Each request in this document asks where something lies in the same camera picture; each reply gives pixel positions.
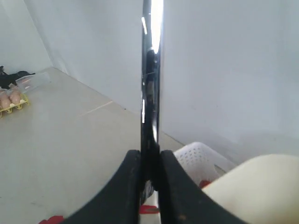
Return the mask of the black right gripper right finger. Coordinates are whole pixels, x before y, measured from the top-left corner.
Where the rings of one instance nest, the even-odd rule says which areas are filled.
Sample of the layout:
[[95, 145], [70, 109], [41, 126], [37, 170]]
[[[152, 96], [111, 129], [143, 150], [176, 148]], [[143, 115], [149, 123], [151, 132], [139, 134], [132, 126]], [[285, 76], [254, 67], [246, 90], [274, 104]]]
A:
[[163, 224], [243, 224], [209, 198], [188, 176], [174, 153], [159, 156], [158, 203]]

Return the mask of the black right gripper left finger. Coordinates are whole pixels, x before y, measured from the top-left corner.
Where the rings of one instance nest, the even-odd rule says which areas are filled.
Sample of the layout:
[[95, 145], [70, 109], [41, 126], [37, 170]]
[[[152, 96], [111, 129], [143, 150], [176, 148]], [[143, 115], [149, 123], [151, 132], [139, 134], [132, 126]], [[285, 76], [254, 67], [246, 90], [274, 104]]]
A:
[[141, 153], [129, 150], [105, 187], [64, 224], [137, 224], [140, 206]]

